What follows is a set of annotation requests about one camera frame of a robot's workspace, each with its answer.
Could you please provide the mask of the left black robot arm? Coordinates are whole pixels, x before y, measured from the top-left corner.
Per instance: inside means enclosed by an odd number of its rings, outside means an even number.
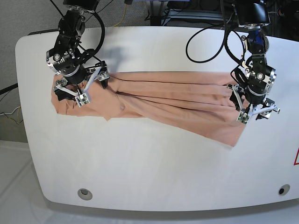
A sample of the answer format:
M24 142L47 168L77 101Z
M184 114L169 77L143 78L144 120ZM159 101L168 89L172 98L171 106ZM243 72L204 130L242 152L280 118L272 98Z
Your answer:
M262 31L264 26L270 24L270 18L264 0L235 0L232 6L238 27L246 28L248 34L239 38L242 54L237 58L228 47L228 36L235 28L228 26L224 2L221 0L221 26L224 28L221 48L237 63L230 73L236 83L227 87L232 90L230 101L239 112L237 121L247 124L253 116L256 119L268 119L272 111L280 112L275 102L267 97L277 77L275 69L267 64L269 41Z

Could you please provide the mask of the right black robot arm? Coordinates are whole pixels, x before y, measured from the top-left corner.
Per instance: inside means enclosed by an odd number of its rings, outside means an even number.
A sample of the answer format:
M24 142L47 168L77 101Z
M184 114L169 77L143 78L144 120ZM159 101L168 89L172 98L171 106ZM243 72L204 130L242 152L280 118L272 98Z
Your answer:
M107 64L96 56L105 38L104 23L96 13L98 3L97 0L63 2L68 10L66 14L61 15L59 34L54 47L46 53L48 67L56 75L61 75L53 87L59 101L73 100L79 106L83 106L91 101L88 90L94 81L99 81L103 88L107 87ZM81 37L85 31L85 14L91 14L100 24L100 41L95 49L85 49L81 46Z

